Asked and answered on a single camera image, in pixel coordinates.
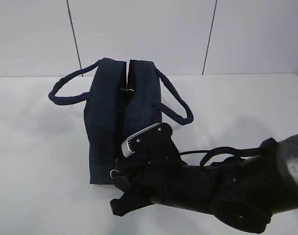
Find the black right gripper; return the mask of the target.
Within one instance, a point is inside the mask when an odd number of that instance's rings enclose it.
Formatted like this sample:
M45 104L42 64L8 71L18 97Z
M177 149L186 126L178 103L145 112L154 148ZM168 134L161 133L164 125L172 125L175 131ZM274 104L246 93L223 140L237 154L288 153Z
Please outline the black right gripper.
M188 165L181 159L165 159L129 174L115 172L114 186L124 192L110 201L112 213L124 216L154 204L188 208Z

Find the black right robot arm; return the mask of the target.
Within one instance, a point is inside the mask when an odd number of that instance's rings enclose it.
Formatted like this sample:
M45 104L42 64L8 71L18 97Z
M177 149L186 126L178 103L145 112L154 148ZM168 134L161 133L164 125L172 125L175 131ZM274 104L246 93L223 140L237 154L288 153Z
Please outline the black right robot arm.
M298 209L298 134L258 148L218 147L187 165L173 143L148 151L149 162L116 176L117 216L160 204L215 216L260 234L274 214Z

